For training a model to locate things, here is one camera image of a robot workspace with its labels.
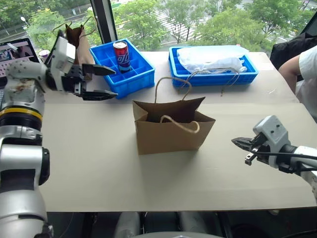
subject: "blue storage bin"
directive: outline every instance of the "blue storage bin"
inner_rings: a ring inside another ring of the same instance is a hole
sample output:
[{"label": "blue storage bin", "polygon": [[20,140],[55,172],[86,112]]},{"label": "blue storage bin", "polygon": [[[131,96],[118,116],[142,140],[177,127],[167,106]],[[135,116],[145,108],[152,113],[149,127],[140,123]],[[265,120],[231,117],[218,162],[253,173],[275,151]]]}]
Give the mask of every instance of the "blue storage bin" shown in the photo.
[{"label": "blue storage bin", "polygon": [[[177,57],[177,50],[182,47],[170,47],[169,48],[169,68],[172,77],[181,78],[186,80],[191,75],[179,62]],[[242,64],[248,70],[247,72],[240,73],[238,80],[234,84],[249,84],[251,83],[257,74],[259,73],[249,57],[244,55],[242,58],[244,63]],[[232,72],[215,73],[215,74],[196,74],[189,81],[192,86],[206,86],[206,85],[225,85],[235,75]],[[183,83],[177,80],[173,80],[174,86],[182,86]]]},{"label": "blue storage bin", "polygon": [[132,43],[123,39],[129,48],[131,70],[121,73],[118,69],[113,42],[90,48],[96,64],[104,65],[115,70],[116,74],[105,76],[111,90],[116,92],[116,98],[123,98],[142,88],[154,86],[154,67],[142,56]]}]

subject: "paper bag handle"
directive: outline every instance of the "paper bag handle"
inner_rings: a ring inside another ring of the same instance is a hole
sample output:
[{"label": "paper bag handle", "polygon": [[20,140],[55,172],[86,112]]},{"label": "paper bag handle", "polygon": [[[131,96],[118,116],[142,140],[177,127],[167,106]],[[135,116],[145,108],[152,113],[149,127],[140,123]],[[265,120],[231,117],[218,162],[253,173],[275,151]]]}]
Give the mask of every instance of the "paper bag handle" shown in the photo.
[{"label": "paper bag handle", "polygon": [[[87,21],[88,21],[90,18],[93,18],[93,19],[95,20],[96,25],[98,25],[96,19],[95,19],[94,17],[90,16],[90,17],[88,17],[87,20],[84,22],[83,27],[85,27]],[[89,35],[93,34],[95,31],[96,31],[96,28],[94,28],[94,30],[92,30],[90,33],[79,37],[79,40],[80,40],[82,37],[84,37],[84,36],[89,36]]]},{"label": "paper bag handle", "polygon": [[168,116],[168,115],[163,115],[163,116],[161,116],[159,122],[162,123],[164,118],[170,120],[174,125],[178,126],[179,128],[183,129],[183,130],[186,131],[186,132],[189,132],[189,133],[192,133],[192,134],[196,134],[196,133],[198,133],[198,132],[200,131],[200,126],[199,126],[198,122],[196,122],[195,120],[192,120],[191,123],[194,122],[194,123],[196,124],[196,126],[197,126],[197,129],[196,129],[196,130],[192,130],[192,129],[188,129],[188,128],[184,127],[183,125],[181,125],[180,123],[174,121],[174,120],[173,120],[170,116]]},{"label": "paper bag handle", "polygon": [[184,97],[183,97],[182,100],[184,100],[185,97],[187,96],[187,94],[189,94],[189,92],[192,90],[192,84],[191,84],[190,82],[184,80],[184,79],[175,78],[175,77],[173,77],[173,78],[171,78],[171,77],[163,77],[163,78],[161,78],[161,79],[158,81],[158,83],[157,83],[157,85],[156,85],[156,87],[155,87],[155,100],[154,100],[154,103],[157,103],[158,85],[159,85],[159,83],[160,83],[163,79],[175,79],[175,80],[177,80],[177,81],[181,81],[181,82],[183,82],[183,83],[187,83],[187,84],[188,84],[188,90],[187,90],[187,92],[186,92],[186,94],[184,95]]},{"label": "paper bag handle", "polygon": [[69,24],[69,25],[67,26],[67,28],[65,29],[65,32],[66,32],[66,30],[71,26],[71,24],[73,24],[72,21],[66,21],[66,22],[60,24],[59,26],[55,27],[55,28],[52,30],[53,34],[54,34],[55,36],[57,36],[57,35],[55,34],[55,30],[57,30],[59,27],[61,27],[62,25],[66,24],[66,23],[69,23],[69,22],[70,22],[70,24]]}]

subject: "laptop screen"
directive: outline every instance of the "laptop screen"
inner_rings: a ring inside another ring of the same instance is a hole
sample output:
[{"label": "laptop screen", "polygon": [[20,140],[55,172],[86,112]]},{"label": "laptop screen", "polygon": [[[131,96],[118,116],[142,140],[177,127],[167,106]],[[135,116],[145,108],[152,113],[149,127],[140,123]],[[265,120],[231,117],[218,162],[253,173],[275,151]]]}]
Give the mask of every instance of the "laptop screen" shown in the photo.
[{"label": "laptop screen", "polygon": [[20,60],[39,62],[28,38],[0,43],[0,87],[6,84],[6,68]]}]

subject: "street lamp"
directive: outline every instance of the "street lamp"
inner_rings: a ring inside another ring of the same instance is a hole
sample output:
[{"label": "street lamp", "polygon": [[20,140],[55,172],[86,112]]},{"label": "street lamp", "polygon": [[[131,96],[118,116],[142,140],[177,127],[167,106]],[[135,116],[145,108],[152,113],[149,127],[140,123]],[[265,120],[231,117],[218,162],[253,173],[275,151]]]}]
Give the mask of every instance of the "street lamp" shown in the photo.
[{"label": "street lamp", "polygon": [[25,20],[25,18],[23,16],[20,17],[20,19],[21,19],[21,21],[24,21],[28,26],[30,26],[30,24],[26,22],[26,20]]}]

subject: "window frame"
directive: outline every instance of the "window frame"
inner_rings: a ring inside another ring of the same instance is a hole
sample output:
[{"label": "window frame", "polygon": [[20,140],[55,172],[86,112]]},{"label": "window frame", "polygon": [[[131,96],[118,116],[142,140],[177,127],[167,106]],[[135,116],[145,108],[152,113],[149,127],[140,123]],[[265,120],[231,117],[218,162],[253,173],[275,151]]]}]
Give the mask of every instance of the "window frame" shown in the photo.
[{"label": "window frame", "polygon": [[310,19],[310,21],[307,23],[305,28],[302,30],[301,34],[305,32],[307,32],[308,34],[312,36],[317,35],[317,11],[313,15],[313,17]]},{"label": "window frame", "polygon": [[90,0],[102,43],[118,40],[110,0]]}]

